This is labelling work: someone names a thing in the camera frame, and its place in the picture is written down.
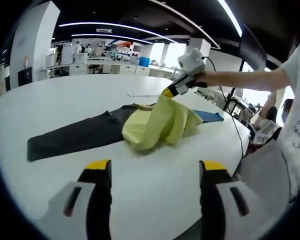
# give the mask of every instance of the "blue cloth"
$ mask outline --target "blue cloth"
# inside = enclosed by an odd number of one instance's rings
[[[224,118],[219,113],[193,110],[202,120],[203,123],[223,122]]]

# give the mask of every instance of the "yellow cloth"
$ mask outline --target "yellow cloth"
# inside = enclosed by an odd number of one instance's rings
[[[176,145],[183,134],[193,134],[202,123],[191,109],[161,95],[152,111],[138,109],[129,117],[122,136],[134,150],[147,150],[158,141]]]

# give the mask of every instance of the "ceiling light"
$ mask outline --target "ceiling light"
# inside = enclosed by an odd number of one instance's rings
[[[235,30],[237,31],[237,33],[239,34],[239,36],[242,36],[242,30],[240,28],[240,25],[235,17],[235,15],[233,14],[233,12],[231,11],[230,7],[228,6],[228,4],[225,2],[225,0],[217,0],[220,5],[223,7],[223,9],[225,10],[226,14],[229,16]]]
[[[145,32],[147,34],[152,34],[152,35],[158,36],[158,37],[163,38],[163,39],[167,39],[167,40],[169,40],[170,42],[172,42],[174,44],[178,43],[175,40],[172,40],[168,37],[162,36],[158,33],[152,32],[152,31],[148,31],[148,30],[141,29],[141,28],[134,27],[134,26],[127,26],[127,25],[116,24],[116,23],[108,23],[108,22],[73,22],[73,23],[61,24],[61,25],[59,25],[59,27],[67,27],[67,26],[74,26],[74,25],[91,25],[91,24],[93,24],[93,25],[109,25],[109,26],[116,26],[116,27],[122,27],[122,28],[127,28],[127,29],[134,29],[134,30],[138,30],[138,31],[141,31],[141,32]]]
[[[122,38],[122,39],[130,39],[130,40],[135,40],[139,42],[143,42],[146,44],[153,44],[152,42],[133,38],[133,37],[128,37],[128,36],[118,36],[118,35],[112,35],[112,34],[98,34],[98,33],[85,33],[85,34],[72,34],[72,37],[80,37],[80,36],[102,36],[102,37],[114,37],[114,38]]]
[[[181,17],[181,18],[183,18],[184,20],[188,21],[188,22],[191,23],[194,27],[196,27],[200,32],[202,32],[204,35],[206,35],[206,37],[207,37],[208,39],[210,39],[210,41],[213,42],[213,44],[214,44],[215,46],[217,46],[218,49],[221,49],[221,48],[218,46],[218,44],[216,43],[216,41],[213,40],[213,38],[212,38],[211,36],[209,36],[208,33],[206,33],[206,32],[205,32],[203,29],[201,29],[196,23],[194,23],[193,21],[191,21],[189,18],[187,18],[187,17],[186,17],[185,15],[183,15],[182,13],[180,13],[180,12],[178,12],[177,10],[173,9],[172,7],[166,5],[166,3],[162,3],[162,2],[157,1],[157,0],[149,0],[149,1],[150,1],[150,2],[153,2],[153,3],[155,3],[155,4],[158,4],[158,5],[162,6],[162,7],[164,7],[164,8],[166,8],[166,9],[170,10],[171,12],[177,14],[179,17]]]

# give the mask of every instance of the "black ceiling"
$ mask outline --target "black ceiling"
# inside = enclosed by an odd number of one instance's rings
[[[172,7],[197,25],[202,26],[202,29],[215,41],[220,39],[233,42],[240,41],[236,29],[218,0],[164,1],[167,6]],[[130,0],[126,2],[122,0],[53,0],[53,2],[60,9],[60,16],[54,31],[55,42],[71,39],[71,34],[95,34],[96,28],[111,28],[111,34],[136,39],[154,37],[152,34],[145,32],[108,25],[58,27],[60,24],[74,22],[122,24],[164,36],[189,35],[196,38],[205,38],[211,42],[191,23],[150,0]],[[226,0],[226,2],[239,24],[245,24],[251,29],[267,54],[281,62],[287,59],[292,45],[292,36],[282,26],[272,0]],[[186,39],[174,40],[187,42]]]

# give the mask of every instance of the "blue bin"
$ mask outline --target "blue bin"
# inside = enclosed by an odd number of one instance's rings
[[[148,57],[140,57],[139,65],[143,67],[149,67],[150,58]]]

